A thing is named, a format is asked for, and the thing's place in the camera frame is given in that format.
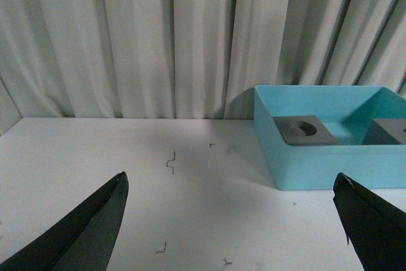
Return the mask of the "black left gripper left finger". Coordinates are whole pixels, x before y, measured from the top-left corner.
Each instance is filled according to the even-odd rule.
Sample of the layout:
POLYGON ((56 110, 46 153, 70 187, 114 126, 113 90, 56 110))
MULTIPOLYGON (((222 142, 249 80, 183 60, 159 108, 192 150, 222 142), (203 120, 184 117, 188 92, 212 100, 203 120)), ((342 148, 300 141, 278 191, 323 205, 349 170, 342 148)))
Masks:
POLYGON ((2 262, 1 270, 106 270, 127 198, 128 178, 122 172, 2 262))

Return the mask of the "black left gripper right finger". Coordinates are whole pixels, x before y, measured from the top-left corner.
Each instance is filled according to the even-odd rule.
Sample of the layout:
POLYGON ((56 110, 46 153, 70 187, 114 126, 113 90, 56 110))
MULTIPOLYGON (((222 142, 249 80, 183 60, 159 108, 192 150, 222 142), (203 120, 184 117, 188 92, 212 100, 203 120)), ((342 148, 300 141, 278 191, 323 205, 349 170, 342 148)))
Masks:
POLYGON ((339 173, 334 204, 364 270, 405 270, 405 212, 339 173))

